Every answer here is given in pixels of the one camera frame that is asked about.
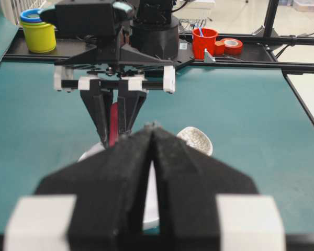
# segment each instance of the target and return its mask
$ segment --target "red object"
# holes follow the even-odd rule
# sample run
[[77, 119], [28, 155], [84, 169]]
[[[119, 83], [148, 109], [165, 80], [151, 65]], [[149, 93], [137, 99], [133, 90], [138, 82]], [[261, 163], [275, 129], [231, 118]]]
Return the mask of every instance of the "red object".
[[110, 107], [109, 146], [115, 145], [115, 143], [119, 140], [118, 117], [118, 105], [116, 102]]
[[222, 42], [225, 43], [225, 54], [238, 55], [241, 54], [243, 43], [235, 38], [223, 38]]
[[215, 53], [214, 55], [222, 55], [225, 52], [225, 43], [223, 41], [215, 42]]
[[194, 29], [192, 31], [193, 34], [193, 53], [195, 59], [204, 59], [205, 49], [211, 55], [214, 55], [215, 41], [218, 36], [217, 31], [207, 28], [201, 29], [204, 36], [200, 36], [199, 29]]

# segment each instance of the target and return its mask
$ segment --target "orange tape roll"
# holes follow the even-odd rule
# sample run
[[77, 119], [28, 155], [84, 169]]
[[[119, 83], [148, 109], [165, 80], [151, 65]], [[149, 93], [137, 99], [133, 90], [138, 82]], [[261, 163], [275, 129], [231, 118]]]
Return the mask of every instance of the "orange tape roll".
[[225, 43], [225, 54], [238, 55], [241, 54], [243, 43], [240, 40], [234, 38], [223, 38], [222, 42]]
[[214, 55], [222, 55], [225, 52], [225, 43], [222, 41], [215, 42], [215, 51]]

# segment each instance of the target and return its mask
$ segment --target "red cup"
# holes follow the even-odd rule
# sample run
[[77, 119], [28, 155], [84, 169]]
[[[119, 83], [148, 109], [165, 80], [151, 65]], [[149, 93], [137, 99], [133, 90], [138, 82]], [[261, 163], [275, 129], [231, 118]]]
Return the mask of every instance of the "red cup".
[[200, 35], [200, 30], [198, 28], [192, 31], [193, 34], [193, 53], [195, 59], [204, 59], [205, 49], [211, 55], [214, 55], [215, 41], [218, 36], [218, 32], [213, 29], [202, 28], [203, 37]]

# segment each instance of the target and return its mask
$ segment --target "yellow container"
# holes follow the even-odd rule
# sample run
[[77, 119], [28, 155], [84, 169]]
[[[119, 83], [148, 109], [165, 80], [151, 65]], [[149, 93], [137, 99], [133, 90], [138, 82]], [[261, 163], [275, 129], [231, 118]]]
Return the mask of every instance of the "yellow container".
[[46, 53], [56, 48], [54, 26], [46, 22], [21, 22], [29, 51]]

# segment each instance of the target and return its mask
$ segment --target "blue lid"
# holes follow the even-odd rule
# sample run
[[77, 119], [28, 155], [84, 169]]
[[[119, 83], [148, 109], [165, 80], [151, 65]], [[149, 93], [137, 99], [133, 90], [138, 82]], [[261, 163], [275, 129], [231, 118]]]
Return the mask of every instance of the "blue lid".
[[28, 9], [25, 10], [24, 12], [21, 12], [20, 14], [20, 19], [23, 22], [42, 22], [40, 19], [40, 16], [38, 14], [38, 11], [41, 9]]

